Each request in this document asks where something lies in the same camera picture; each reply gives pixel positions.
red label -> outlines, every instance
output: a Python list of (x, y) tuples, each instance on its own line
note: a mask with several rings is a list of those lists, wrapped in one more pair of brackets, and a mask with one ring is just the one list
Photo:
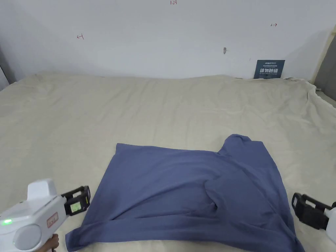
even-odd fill
[(48, 220), (47, 220), (47, 226), (50, 228), (52, 225), (55, 224), (55, 222), (58, 221), (58, 213), (54, 213)]

blue shirt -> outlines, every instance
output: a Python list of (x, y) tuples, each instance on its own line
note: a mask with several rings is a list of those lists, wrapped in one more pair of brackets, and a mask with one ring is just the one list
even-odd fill
[(262, 142), (231, 135), (219, 152), (117, 144), (69, 251), (95, 242), (215, 241), (303, 252), (276, 164)]

dark blue sign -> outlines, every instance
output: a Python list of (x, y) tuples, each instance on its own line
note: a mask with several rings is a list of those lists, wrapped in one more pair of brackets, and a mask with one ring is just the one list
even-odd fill
[(284, 65), (284, 60), (258, 60), (254, 79), (281, 78)]

finger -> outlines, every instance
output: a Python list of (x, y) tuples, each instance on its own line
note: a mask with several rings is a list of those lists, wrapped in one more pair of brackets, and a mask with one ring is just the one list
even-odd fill
[(58, 235), (53, 235), (52, 238), (47, 240), (47, 242), (42, 246), (41, 251), (47, 252), (50, 249), (55, 249), (59, 246)]

bed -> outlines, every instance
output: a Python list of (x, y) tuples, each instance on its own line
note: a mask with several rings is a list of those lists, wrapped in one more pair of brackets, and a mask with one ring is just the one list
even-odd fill
[[(336, 201), (336, 109), (297, 79), (95, 77), (44, 72), (0, 92), (0, 212), (52, 178), (59, 193), (88, 184), (94, 195), (116, 143), (218, 151), (232, 133), (263, 141), (288, 199)], [(84, 214), (68, 218), (64, 235)], [(323, 231), (294, 217), (307, 252), (335, 251)], [(223, 244), (135, 241), (84, 251), (239, 251)]]

